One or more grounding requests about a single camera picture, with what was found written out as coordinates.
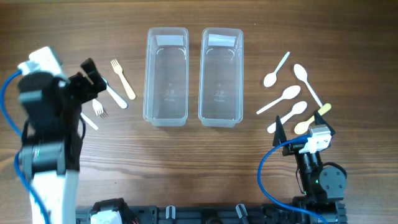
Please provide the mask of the light blue plastic fork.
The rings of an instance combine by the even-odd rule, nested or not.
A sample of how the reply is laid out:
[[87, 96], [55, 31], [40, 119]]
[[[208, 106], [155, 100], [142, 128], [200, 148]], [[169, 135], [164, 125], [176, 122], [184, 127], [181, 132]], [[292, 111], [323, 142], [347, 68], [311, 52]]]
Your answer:
[[128, 107], [127, 102], [124, 101], [110, 86], [108, 81], [103, 78], [105, 84], [106, 84], [106, 91], [111, 95], [113, 100], [118, 104], [118, 106], [122, 109], [126, 109]]

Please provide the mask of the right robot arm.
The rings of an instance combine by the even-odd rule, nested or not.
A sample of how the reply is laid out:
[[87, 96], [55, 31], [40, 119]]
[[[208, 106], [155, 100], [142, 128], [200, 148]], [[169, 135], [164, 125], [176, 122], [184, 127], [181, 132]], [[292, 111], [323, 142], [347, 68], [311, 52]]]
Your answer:
[[306, 214], [297, 215], [298, 223], [321, 223], [325, 218], [328, 223], [347, 223], [344, 191], [347, 183], [347, 172], [334, 162], [322, 162], [320, 153], [331, 146], [335, 130], [314, 112], [315, 125], [309, 127], [305, 142], [289, 143], [283, 129], [282, 120], [276, 117], [276, 131], [273, 145], [286, 143], [283, 156], [294, 156], [297, 163], [298, 177], [302, 186], [302, 197], [294, 197], [292, 205], [319, 217]]

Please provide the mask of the white plastic spoon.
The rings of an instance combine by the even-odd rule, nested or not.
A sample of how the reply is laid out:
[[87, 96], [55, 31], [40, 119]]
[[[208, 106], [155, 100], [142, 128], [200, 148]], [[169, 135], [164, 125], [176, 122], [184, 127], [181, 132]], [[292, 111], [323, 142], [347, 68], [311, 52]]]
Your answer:
[[[307, 102], [306, 101], [299, 101], [298, 103], [294, 104], [292, 109], [290, 110], [289, 113], [287, 113], [285, 116], [280, 118], [280, 122], [284, 124], [286, 121], [288, 121], [292, 116], [296, 114], [301, 114], [307, 109]], [[274, 133], [276, 131], [276, 123], [271, 124], [267, 128], [268, 133]]]

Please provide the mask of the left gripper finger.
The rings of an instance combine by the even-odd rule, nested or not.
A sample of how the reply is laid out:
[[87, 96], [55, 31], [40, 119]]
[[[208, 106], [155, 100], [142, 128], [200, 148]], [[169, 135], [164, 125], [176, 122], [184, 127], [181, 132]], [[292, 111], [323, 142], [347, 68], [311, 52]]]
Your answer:
[[97, 97], [94, 84], [90, 83], [90, 81], [84, 77], [82, 73], [78, 72], [74, 76], [71, 76], [69, 81], [69, 94], [72, 99], [80, 104], [91, 101]]
[[100, 75], [98, 69], [92, 58], [86, 59], [80, 67], [86, 73], [86, 77], [88, 78], [88, 87], [90, 91], [93, 93], [99, 93], [106, 89], [106, 83], [103, 80], [103, 77]]

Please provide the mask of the small white plastic fork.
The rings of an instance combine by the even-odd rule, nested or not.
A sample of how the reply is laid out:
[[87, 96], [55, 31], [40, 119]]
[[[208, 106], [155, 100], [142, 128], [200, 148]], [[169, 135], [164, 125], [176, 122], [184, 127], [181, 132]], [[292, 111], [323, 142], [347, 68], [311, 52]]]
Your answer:
[[101, 118], [106, 118], [108, 116], [107, 112], [103, 108], [103, 105], [97, 99], [92, 99], [92, 106], [97, 116]]

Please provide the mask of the yellow plastic spoon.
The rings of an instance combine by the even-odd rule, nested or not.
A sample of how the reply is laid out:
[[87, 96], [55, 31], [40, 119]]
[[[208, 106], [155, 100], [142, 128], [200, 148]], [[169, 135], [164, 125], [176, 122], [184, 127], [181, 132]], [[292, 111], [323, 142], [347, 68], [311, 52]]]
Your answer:
[[[326, 103], [317, 112], [319, 113], [319, 115], [322, 116], [330, 110], [331, 110], [331, 104]], [[309, 126], [314, 122], [314, 120], [315, 120], [315, 116], [313, 115], [308, 120], [298, 123], [294, 127], [294, 133], [297, 135], [304, 134], [308, 130]]]

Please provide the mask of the cream white spoon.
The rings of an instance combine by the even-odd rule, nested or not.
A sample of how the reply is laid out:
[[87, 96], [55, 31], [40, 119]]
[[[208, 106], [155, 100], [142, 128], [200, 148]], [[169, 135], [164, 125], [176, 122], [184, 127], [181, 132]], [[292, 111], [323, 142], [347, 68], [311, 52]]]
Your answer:
[[273, 107], [274, 105], [276, 105], [277, 103], [279, 103], [282, 100], [291, 100], [293, 98], [295, 98], [301, 91], [301, 87], [298, 85], [293, 85], [290, 86], [288, 88], [286, 88], [283, 92], [282, 95], [277, 98], [276, 100], [270, 102], [269, 104], [263, 106], [261, 109], [259, 109], [256, 114], [261, 114], [263, 112], [265, 112], [266, 110], [268, 110], [269, 108]]

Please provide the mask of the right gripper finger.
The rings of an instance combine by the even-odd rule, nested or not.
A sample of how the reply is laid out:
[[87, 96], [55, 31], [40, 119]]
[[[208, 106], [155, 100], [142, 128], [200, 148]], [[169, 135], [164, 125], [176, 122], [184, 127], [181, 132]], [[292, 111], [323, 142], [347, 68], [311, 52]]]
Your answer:
[[314, 111], [314, 118], [316, 125], [326, 125], [332, 136], [336, 134], [335, 130], [323, 119], [322, 115], [318, 111]]
[[276, 116], [275, 119], [275, 132], [274, 132], [274, 139], [273, 139], [273, 146], [278, 146], [287, 141], [285, 131], [283, 128], [283, 124], [279, 115]]

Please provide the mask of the yellow plastic fork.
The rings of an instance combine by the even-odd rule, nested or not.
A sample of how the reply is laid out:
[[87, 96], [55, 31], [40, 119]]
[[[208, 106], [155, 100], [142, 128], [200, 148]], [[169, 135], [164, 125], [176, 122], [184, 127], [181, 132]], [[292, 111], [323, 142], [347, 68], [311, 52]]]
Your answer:
[[114, 72], [117, 75], [119, 75], [119, 78], [123, 84], [123, 87], [127, 93], [128, 98], [130, 100], [135, 100], [136, 94], [135, 94], [134, 90], [132, 89], [132, 87], [130, 86], [129, 82], [127, 81], [126, 77], [124, 76], [122, 66], [119, 64], [119, 62], [116, 59], [111, 60], [111, 66], [112, 66]]

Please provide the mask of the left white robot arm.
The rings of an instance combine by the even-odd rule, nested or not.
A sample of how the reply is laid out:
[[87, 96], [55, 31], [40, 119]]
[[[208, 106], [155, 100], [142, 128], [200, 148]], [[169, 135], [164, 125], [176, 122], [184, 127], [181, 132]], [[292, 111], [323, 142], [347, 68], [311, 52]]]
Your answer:
[[91, 58], [82, 72], [64, 78], [38, 70], [18, 84], [27, 112], [16, 167], [32, 197], [34, 223], [75, 223], [80, 154], [85, 134], [82, 104], [95, 99], [106, 84]]

